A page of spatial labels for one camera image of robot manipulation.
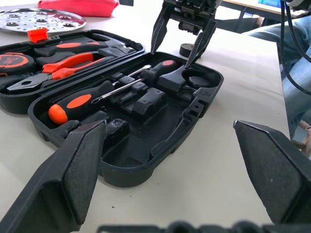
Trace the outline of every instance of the table surface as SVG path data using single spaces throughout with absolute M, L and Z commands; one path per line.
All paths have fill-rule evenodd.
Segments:
M 161 2 L 135 0 L 135 7 L 119 6 L 111 18 L 86 18 L 84 29 L 116 33 L 144 44 L 149 50 Z M 27 37 L 2 31 L 0 39 L 0 45 L 5 45 Z M 193 43 L 195 39 L 194 35 L 178 30 L 178 23 L 170 20 L 159 50 L 178 55 L 181 43 Z M 216 30 L 198 63 L 219 71 L 225 79 L 206 115 L 182 146 L 142 185 L 115 188 L 99 177 L 81 233 L 93 233 L 101 224 L 166 227 L 176 220 L 194 226 L 229 227 L 242 219 L 271 223 L 248 178 L 232 125 L 234 120 L 241 119 L 270 126 L 289 136 L 276 45 Z M 27 116 L 0 111 L 0 126 L 2 219 L 56 147 L 38 136 Z
M 258 0 L 223 0 L 223 1 L 245 6 L 245 7 L 255 8 L 261 11 L 267 11 L 267 12 L 278 14 L 278 15 L 281 14 L 280 8 L 258 3 Z M 291 11 L 291 15 L 294 18 L 304 13 L 305 13 L 304 11 Z

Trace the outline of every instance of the black cable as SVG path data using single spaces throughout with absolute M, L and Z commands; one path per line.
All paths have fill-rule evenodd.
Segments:
M 281 39 L 280 39 L 281 63 L 283 64 L 284 71 L 285 71 L 285 74 L 288 80 L 294 85 L 294 87 L 296 87 L 298 90 L 302 91 L 303 93 L 311 96 L 311 92 L 307 91 L 306 89 L 304 89 L 303 87 L 301 87 L 294 81 L 294 79 L 290 76 L 290 73 L 287 69 L 287 65 L 284 59 L 284 31 L 285 31 L 285 2 L 281 1 Z
M 286 7 L 286 13 L 287 13 L 287 19 L 288 19 L 288 26 L 290 28 L 292 39 L 296 46 L 296 49 L 298 50 L 301 56 L 303 56 L 308 62 L 311 63 L 311 58 L 303 51 L 295 35 L 293 22 L 292 22 L 292 16 L 291 16 L 291 9 L 287 4 L 285 4 L 285 7 Z

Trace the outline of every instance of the red pouch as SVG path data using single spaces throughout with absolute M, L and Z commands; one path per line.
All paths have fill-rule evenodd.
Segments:
M 68 11 L 85 17 L 110 17 L 118 4 L 114 0 L 41 0 L 38 7 Z

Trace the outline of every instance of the open tool kit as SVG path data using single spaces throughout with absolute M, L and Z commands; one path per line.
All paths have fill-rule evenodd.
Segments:
M 81 126 L 105 120 L 99 174 L 136 186 L 184 142 L 222 85 L 220 73 L 91 30 L 0 48 L 0 105 L 28 113 L 60 147 Z

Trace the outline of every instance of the black plastic tool case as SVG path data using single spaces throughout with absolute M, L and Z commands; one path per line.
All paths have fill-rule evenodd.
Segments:
M 31 93 L 1 93 L 0 103 L 8 112 L 23 114 L 32 102 L 28 115 L 38 134 L 57 147 L 63 144 L 70 132 L 81 125 L 106 120 L 106 140 L 99 174 L 114 186 L 136 186 L 146 181 L 154 169 L 188 137 L 198 119 L 204 116 L 213 102 L 223 83 L 223 77 L 217 71 L 199 64 L 193 64 L 188 70 L 184 70 L 185 59 L 161 52 L 154 55 L 143 53 L 144 47 L 141 44 L 98 30 L 56 36 L 44 44 L 25 42 L 6 46 L 0 52 L 13 51 L 32 55 L 33 48 L 54 45 L 60 41 L 76 42 L 92 33 L 120 40 L 136 52 L 81 71 Z M 70 94 L 99 86 L 106 80 L 115 82 L 120 74 L 129 75 L 144 65 L 154 67 L 167 60 L 176 61 L 180 67 L 175 78 L 160 78 L 155 84 L 141 83 L 139 91 L 131 88 L 103 100 L 81 118 L 70 120 L 61 126 L 50 120 L 49 108 Z
M 27 41 L 23 43 L 16 43 L 16 44 L 11 44 L 7 46 L 2 46 L 0 48 L 0 54 L 6 53 L 6 52 L 19 52 L 19 53 L 24 53 L 26 55 L 29 55 L 31 57 L 35 57 L 35 53 L 34 53 L 35 48 L 41 48 L 44 46 L 52 46 L 52 45 L 57 45 L 60 43 L 93 42 L 93 41 L 96 41 L 96 38 L 98 38 L 100 35 L 102 35 L 103 37 L 108 36 L 116 40 L 119 40 L 123 42 L 124 44 L 126 44 L 128 47 L 134 48 L 136 52 L 130 53 L 126 55 L 125 57 L 116 58 L 107 64 L 99 66 L 96 69 L 103 69 L 111 64 L 115 64 L 121 60 L 124 60 L 133 55 L 135 56 L 145 51 L 144 46 L 134 41 L 131 41 L 129 39 L 123 38 L 121 36 L 118 36 L 112 33 L 104 32 L 101 30 L 89 30 L 89 31 L 83 31 L 83 32 L 56 35 L 56 36 L 51 37 L 50 40 L 46 40 L 41 43 L 32 43 L 30 41 Z M 44 93 L 57 88 L 60 85 L 64 85 L 65 83 L 70 83 L 73 80 L 76 80 L 76 79 L 79 79 L 85 76 L 85 73 L 88 71 L 89 69 L 83 70 L 81 72 L 77 72 L 76 74 L 68 77 L 67 79 L 59 80 L 57 82 L 51 82 L 50 84 L 46 85 L 44 88 L 29 92 L 29 93 L 11 95 L 9 93 L 0 91 L 0 106 L 2 107 L 2 109 L 4 109 L 5 111 L 9 113 L 27 114 L 29 105 L 35 99 L 39 98 Z M 0 80 L 0 89 L 4 89 L 3 88 L 4 85 L 2 84 L 2 82 L 5 82 L 5 79 L 3 79 L 2 81 Z

